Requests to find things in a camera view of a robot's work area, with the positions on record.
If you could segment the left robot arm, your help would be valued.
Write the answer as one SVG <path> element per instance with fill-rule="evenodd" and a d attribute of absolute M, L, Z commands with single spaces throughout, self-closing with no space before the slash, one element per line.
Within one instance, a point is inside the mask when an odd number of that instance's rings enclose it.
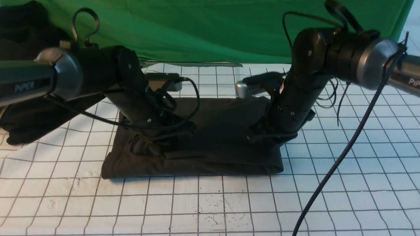
<path fill-rule="evenodd" d="M 148 140 L 192 135 L 190 121 L 165 105 L 163 91 L 153 91 L 134 51 L 123 46 L 65 50 L 48 48 L 36 60 L 1 61 L 1 106 L 45 97 L 60 106 L 66 101 L 104 94 L 128 119 L 120 127 Z"/>

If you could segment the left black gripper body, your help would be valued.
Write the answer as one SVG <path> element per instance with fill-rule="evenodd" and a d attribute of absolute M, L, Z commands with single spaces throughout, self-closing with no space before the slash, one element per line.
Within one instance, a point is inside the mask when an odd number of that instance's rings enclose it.
<path fill-rule="evenodd" d="M 193 135 L 197 130 L 194 122 L 167 110 L 163 100 L 148 86 L 113 90 L 108 93 L 108 98 L 128 120 L 121 125 L 138 132 L 148 141 Z"/>

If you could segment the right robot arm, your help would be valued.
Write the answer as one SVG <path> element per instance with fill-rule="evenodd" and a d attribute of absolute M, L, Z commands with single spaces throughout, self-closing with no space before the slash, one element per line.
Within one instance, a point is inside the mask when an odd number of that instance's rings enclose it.
<path fill-rule="evenodd" d="M 316 103 L 332 78 L 375 90 L 382 82 L 419 96 L 419 56 L 402 55 L 405 46 L 380 37 L 378 31 L 352 33 L 332 29 L 304 29 L 293 44 L 287 73 L 267 72 L 237 83 L 241 98 L 263 91 L 270 104 L 247 133 L 249 140 L 273 138 L 286 142 L 310 121 Z"/>

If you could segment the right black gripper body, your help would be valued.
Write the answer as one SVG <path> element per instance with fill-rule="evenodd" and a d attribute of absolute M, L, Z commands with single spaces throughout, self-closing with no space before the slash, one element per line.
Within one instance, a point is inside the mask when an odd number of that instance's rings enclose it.
<path fill-rule="evenodd" d="M 250 127 L 247 135 L 251 141 L 271 139 L 285 143 L 297 136 L 298 131 L 310 121 L 317 100 L 317 75 L 287 74 L 279 91 L 270 96 L 264 115 Z"/>

